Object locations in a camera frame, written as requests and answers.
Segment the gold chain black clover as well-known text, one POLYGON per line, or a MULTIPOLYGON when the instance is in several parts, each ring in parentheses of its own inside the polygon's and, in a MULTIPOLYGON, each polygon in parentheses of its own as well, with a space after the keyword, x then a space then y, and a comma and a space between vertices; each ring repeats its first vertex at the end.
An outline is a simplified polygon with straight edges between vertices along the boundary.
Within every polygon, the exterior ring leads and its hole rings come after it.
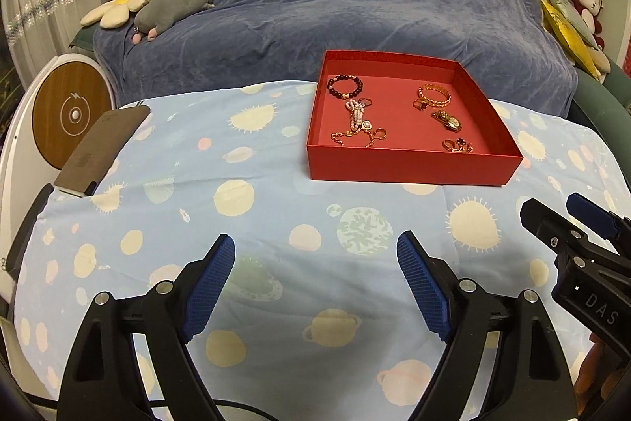
POLYGON ((473 151, 473 145, 463 138, 458 138, 454 141, 454 151, 459 153, 471 153, 473 151))

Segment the gold wristwatch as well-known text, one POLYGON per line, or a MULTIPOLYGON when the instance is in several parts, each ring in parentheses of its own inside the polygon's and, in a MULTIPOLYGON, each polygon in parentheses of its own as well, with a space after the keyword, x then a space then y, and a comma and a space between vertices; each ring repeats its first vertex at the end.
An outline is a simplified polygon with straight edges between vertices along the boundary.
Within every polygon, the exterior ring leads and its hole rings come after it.
POLYGON ((451 115, 445 110, 434 110, 431 118, 442 124, 447 130, 458 133, 462 129, 462 124, 455 115, 451 115))

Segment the gold ring red clover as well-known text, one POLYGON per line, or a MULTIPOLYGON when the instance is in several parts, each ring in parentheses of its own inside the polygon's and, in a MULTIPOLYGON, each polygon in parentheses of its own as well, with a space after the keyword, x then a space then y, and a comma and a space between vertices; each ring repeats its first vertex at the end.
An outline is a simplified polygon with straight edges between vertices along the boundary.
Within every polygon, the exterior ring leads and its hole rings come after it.
POLYGON ((460 145, 456 140, 446 139, 442 142, 442 146, 448 152, 460 151, 460 145))

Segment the red jewelry tray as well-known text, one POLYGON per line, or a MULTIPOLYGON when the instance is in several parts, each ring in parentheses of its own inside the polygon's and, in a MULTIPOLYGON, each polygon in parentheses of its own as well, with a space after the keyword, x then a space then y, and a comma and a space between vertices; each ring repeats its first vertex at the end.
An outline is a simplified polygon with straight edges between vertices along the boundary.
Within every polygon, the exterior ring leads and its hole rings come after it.
POLYGON ((504 186, 523 159, 460 63, 365 50, 325 52, 306 148, 309 174, 321 181, 504 186), (447 130, 434 110, 462 129, 447 130), (443 148, 458 138, 473 151, 443 148))

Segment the green sofa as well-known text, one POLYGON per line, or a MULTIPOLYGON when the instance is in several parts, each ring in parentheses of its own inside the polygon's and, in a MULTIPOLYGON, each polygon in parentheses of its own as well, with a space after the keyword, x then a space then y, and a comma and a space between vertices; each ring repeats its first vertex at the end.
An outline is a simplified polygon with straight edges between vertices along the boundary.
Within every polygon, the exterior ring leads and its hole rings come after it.
POLYGON ((543 20, 540 0, 525 5, 524 31, 512 70, 518 75, 509 98, 545 114, 563 116, 585 125, 616 152, 630 145, 630 78, 595 46, 592 34, 570 0, 549 0, 581 35, 600 73, 600 81, 567 56, 543 20))

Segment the brown flat panel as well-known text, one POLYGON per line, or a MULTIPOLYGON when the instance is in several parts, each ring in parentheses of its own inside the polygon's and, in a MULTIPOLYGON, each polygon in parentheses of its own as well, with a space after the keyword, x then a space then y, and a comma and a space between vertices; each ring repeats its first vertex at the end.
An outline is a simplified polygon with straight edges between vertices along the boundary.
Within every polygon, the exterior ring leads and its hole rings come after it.
POLYGON ((54 180, 54 187, 73 196, 93 196, 127 141, 151 113, 147 105, 106 111, 54 180))

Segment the yellow cushion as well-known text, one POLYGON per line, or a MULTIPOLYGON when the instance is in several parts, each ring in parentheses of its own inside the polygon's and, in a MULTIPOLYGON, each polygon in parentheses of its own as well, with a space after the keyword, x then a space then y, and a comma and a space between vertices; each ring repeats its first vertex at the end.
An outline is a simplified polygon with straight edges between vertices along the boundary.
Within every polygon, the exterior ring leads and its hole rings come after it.
POLYGON ((552 30, 552 34, 562 46, 567 56, 577 64, 585 73, 594 78, 596 82, 600 81, 600 73, 592 60, 587 46, 585 45, 581 35, 577 33, 574 26, 566 20, 565 17, 551 5, 549 0, 540 0, 543 20, 552 30))

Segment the light blue planet-print cloth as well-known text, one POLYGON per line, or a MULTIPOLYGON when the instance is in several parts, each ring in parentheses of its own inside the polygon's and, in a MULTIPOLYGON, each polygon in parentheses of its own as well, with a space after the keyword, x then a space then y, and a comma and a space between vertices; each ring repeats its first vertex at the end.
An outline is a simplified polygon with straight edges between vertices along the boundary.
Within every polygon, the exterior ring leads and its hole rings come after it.
POLYGON ((313 181, 313 98, 312 84, 286 81, 153 99, 95 195, 50 197, 14 302, 21 350, 48 393, 97 293, 147 293, 224 233, 235 264, 188 346, 217 399, 280 420, 407 419, 443 345, 399 268, 404 231, 491 293, 536 291, 569 368, 580 368, 587 331, 551 299, 553 252, 519 214, 528 199, 563 213, 574 192, 629 214, 625 179, 596 133, 499 102, 523 154, 504 187, 313 181))

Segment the red monkey plush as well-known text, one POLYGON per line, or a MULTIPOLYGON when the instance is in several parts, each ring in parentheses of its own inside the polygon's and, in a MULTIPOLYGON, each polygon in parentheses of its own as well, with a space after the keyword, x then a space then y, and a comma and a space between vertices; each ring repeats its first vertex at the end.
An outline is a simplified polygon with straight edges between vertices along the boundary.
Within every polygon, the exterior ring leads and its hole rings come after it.
POLYGON ((598 16, 603 10, 603 0, 570 0, 574 9, 581 15, 584 23, 592 34, 595 46, 600 50, 604 49, 604 40, 601 37, 602 24, 598 20, 598 16))

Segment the round wooden white appliance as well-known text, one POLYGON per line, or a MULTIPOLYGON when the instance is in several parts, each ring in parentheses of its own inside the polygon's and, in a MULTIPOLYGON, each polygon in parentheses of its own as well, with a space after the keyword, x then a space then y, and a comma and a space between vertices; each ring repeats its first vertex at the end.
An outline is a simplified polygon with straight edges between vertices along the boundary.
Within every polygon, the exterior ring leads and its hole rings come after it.
POLYGON ((1 151, 1 297, 11 301, 9 249, 29 208, 96 120, 116 105, 90 56, 55 56, 28 86, 1 151))

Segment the flower-shaped cream pillow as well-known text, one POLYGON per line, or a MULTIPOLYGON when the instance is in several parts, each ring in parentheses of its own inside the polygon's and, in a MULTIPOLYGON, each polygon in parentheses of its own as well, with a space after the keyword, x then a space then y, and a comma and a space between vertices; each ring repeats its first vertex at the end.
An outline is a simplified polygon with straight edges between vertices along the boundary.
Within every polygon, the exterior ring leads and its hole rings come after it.
POLYGON ((125 25, 132 14, 136 14, 151 0, 111 0, 92 9, 80 20, 81 27, 98 23, 103 29, 117 29, 125 25))

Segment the purple-blue blanket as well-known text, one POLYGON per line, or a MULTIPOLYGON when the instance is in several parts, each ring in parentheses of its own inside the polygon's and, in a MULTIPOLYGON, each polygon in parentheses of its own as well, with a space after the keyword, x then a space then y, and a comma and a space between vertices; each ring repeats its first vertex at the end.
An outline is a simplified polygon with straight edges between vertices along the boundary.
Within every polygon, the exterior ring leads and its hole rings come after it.
POLYGON ((459 62, 484 94, 566 116, 579 79, 544 30, 537 0, 214 0, 154 41, 97 29, 93 46, 120 104, 195 91, 314 81, 329 49, 459 62))

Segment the grey plush toy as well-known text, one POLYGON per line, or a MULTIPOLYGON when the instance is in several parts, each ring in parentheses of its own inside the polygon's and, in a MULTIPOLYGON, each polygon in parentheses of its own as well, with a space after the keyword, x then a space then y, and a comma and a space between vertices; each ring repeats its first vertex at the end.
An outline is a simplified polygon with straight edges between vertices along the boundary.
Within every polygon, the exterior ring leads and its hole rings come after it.
POLYGON ((153 41, 176 22, 205 9, 212 9, 214 0, 151 0, 134 19, 132 42, 138 45, 143 38, 153 41))

